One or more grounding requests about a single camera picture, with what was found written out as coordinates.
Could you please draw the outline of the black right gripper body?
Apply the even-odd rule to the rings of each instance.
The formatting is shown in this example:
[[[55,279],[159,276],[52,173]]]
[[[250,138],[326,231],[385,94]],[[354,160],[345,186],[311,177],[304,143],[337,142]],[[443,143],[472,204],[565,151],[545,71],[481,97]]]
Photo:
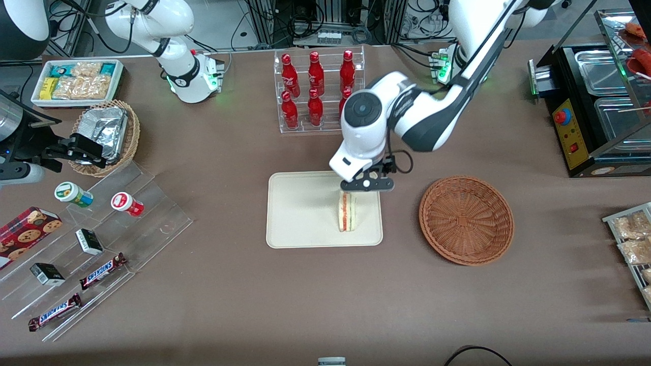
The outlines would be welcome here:
[[[56,158],[47,155],[46,150],[54,148],[60,152],[59,147],[63,137],[56,135],[49,126],[32,128],[31,124],[35,122],[37,122],[37,118],[31,114],[23,116],[19,128],[15,132],[14,160],[40,165],[54,173],[60,173],[63,164]]]

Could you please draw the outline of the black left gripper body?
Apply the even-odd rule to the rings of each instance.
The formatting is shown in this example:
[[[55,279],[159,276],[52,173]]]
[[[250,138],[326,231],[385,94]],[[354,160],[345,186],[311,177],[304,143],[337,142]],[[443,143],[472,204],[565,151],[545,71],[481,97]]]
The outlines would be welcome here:
[[[373,164],[369,169],[363,172],[364,179],[379,180],[388,178],[389,174],[398,172],[395,155],[384,155],[377,164]]]

